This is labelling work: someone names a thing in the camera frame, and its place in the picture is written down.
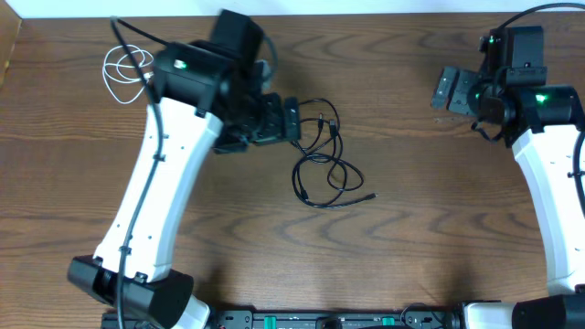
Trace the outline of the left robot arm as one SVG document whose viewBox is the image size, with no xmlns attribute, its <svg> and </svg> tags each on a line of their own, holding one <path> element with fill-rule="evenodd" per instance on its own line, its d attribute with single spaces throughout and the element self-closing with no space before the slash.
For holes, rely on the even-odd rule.
<svg viewBox="0 0 585 329">
<path fill-rule="evenodd" d="M 115 328 L 202 328 L 208 306 L 192 277 L 173 267 L 176 234 L 209 153 L 301 137 L 299 103 L 265 90 L 275 66 L 259 59 L 268 42 L 249 16 L 218 15 L 209 39 L 165 42 L 143 80 L 144 139 L 122 203 L 91 255 L 75 257 L 69 281 L 110 305 Z"/>
</svg>

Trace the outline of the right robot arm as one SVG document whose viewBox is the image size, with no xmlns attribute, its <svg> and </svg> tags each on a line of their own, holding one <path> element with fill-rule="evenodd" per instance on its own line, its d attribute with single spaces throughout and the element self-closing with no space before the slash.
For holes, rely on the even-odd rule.
<svg viewBox="0 0 585 329">
<path fill-rule="evenodd" d="M 570 85 L 549 85 L 542 27 L 498 27 L 483 37 L 477 71 L 443 69 L 431 105 L 500 126 L 526 179 L 547 264 L 548 296 L 463 302 L 448 328 L 581 328 L 584 325 L 584 110 Z"/>
</svg>

